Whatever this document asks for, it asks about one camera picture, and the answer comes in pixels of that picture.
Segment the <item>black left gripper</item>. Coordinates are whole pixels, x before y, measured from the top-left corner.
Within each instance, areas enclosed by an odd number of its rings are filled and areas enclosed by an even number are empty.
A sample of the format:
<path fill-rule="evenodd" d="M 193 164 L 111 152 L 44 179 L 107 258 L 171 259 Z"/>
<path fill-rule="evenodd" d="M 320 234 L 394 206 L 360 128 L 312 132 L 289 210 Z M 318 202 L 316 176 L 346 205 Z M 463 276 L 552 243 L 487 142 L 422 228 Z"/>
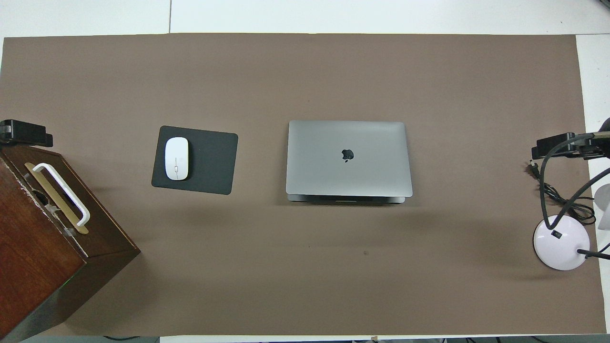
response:
<path fill-rule="evenodd" d="M 46 134 L 46 127 L 26 123 L 23 121 L 17 122 L 17 136 L 13 136 L 13 126 L 15 120 L 2 120 L 0 122 L 0 143 L 9 143 L 11 146 L 53 146 L 53 135 Z"/>

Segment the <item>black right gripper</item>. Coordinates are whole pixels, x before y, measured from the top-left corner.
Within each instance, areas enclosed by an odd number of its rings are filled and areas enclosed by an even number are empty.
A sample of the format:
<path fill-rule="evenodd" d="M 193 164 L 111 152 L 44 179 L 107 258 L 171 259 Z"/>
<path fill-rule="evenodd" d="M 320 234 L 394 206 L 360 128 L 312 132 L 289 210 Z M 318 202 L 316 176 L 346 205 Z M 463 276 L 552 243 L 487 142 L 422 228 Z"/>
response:
<path fill-rule="evenodd" d="M 575 134 L 566 132 L 564 134 L 552 135 L 551 137 L 538 140 L 538 147 L 531 148 L 532 159 L 543 159 L 547 156 L 550 149 L 560 149 L 551 155 L 551 158 L 596 158 L 597 146 L 604 157 L 610 158 L 610 118 L 606 119 L 602 126 L 593 134 Z M 572 143 L 591 139 L 595 146 L 585 146 L 579 148 L 562 149 L 564 146 L 569 146 Z"/>

